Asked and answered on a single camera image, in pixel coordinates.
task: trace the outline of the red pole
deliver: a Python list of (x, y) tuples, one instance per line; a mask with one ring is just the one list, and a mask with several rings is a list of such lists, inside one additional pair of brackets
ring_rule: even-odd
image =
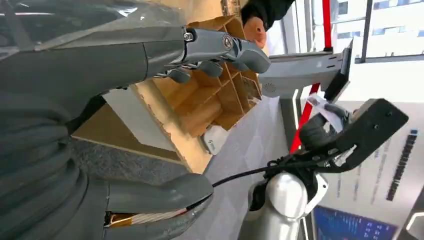
[(331, 14), (330, 14), (330, 0), (322, 0), (322, 14), (324, 19), (324, 45), (325, 48), (331, 48)]
[[(332, 36), (331, 36), (330, 0), (322, 0), (322, 14), (324, 19), (324, 45), (326, 49), (330, 49), (333, 46), (332, 40), (331, 40)], [(312, 85), (309, 95), (318, 92), (319, 88), (320, 88), (319, 83), (315, 83), (314, 85)], [(296, 130), (293, 143), (291, 144), (291, 148), (290, 148), (291, 154), (297, 151), (299, 149), (299, 146), (301, 145), (301, 140), (299, 138), (299, 131), (302, 128), (302, 126), (309, 120), (309, 117), (311, 116), (311, 111), (312, 111), (312, 105), (310, 105), (309, 103), (305, 103), (302, 116), (300, 117), (300, 120), (299, 120), (299, 128)]]

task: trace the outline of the blue screen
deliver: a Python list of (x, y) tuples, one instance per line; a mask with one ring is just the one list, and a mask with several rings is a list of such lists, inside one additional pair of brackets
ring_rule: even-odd
[(322, 206), (313, 217), (318, 240), (391, 240), (396, 232), (393, 225)]

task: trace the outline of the black cable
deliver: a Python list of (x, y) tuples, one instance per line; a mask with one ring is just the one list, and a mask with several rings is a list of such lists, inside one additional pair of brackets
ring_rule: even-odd
[(228, 176), (224, 179), (221, 179), (217, 182), (215, 182), (214, 184), (212, 184), (212, 187), (218, 187), (219, 185), (222, 185), (224, 183), (227, 183), (231, 180), (234, 179), (238, 179), (238, 178), (242, 178), (242, 177), (246, 177), (249, 175), (253, 175), (253, 174), (258, 174), (261, 172), (266, 172), (266, 171), (270, 171), (270, 170), (279, 170), (279, 171), (283, 171), (286, 168), (306, 168), (306, 167), (312, 167), (312, 166), (317, 166), (317, 164), (319, 163), (323, 163), (323, 162), (328, 162), (329, 160), (331, 160), (332, 158), (334, 158), (335, 156), (339, 155), (339, 153), (337, 154), (332, 154), (330, 156), (327, 156), (326, 158), (324, 158), (323, 160), (320, 161), (315, 161), (315, 160), (311, 160), (311, 161), (299, 161), (299, 162), (290, 162), (287, 163), (290, 159), (292, 159), (292, 155), (289, 156), (285, 156), (285, 157), (281, 157), (277, 160), (271, 160), (268, 162), (268, 166), (266, 167), (261, 167), (261, 168), (257, 168), (254, 170), (250, 170), (250, 171), (245, 171), (245, 172), (241, 172), (232, 176)]
[(261, 173), (261, 172), (265, 172), (268, 169), (270, 169), (270, 167), (266, 166), (266, 167), (261, 167), (261, 168), (250, 170), (250, 171), (241, 172), (241, 173), (238, 173), (236, 175), (232, 175), (232, 176), (226, 177), (224, 179), (221, 179), (221, 180), (215, 182), (214, 184), (212, 184), (212, 187), (215, 188), (215, 187), (218, 187), (221, 184), (224, 184), (224, 183), (229, 182), (229, 181), (234, 180), (234, 179), (246, 177), (246, 176), (249, 176), (249, 175), (252, 175), (252, 174), (258, 174), (258, 173)]

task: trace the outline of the floor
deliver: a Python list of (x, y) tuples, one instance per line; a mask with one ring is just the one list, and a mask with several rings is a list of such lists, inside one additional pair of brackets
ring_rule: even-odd
[[(264, 97), (233, 129), (205, 176), (214, 183), (227, 176), (266, 166), (288, 154), (278, 98)], [(81, 167), (106, 178), (128, 179), (159, 185), (185, 174), (184, 167), (117, 149), (72, 140), (73, 154)], [(246, 176), (215, 189), (203, 215), (177, 240), (236, 240), (247, 211), (250, 186), (261, 174)]]

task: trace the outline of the window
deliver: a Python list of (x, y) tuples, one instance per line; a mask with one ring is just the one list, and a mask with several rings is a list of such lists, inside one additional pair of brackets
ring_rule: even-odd
[(348, 14), (348, 4), (349, 3), (347, 1), (338, 3), (338, 14), (339, 15)]
[(354, 36), (360, 37), (361, 36), (361, 31), (353, 31), (352, 32), (352, 37), (354, 37)]
[(407, 27), (406, 26), (400, 26), (399, 27), (399, 33), (406, 33), (407, 32)]
[(392, 26), (385, 28), (376, 28), (372, 31), (372, 35), (384, 35), (386, 33), (405, 33), (407, 28), (405, 26)]
[(385, 0), (374, 3), (374, 10), (424, 2), (424, 0)]
[(360, 37), (361, 32), (360, 31), (348, 31), (348, 32), (342, 32), (342, 33), (337, 34), (338, 39), (350, 39), (350, 38), (353, 38), (354, 36)]
[(351, 32), (342, 32), (337, 34), (338, 39), (348, 39), (351, 38)]
[(374, 10), (387, 9), (390, 7), (389, 1), (380, 1), (374, 3)]
[(377, 28), (372, 31), (372, 35), (383, 35), (385, 32), (385, 28)]

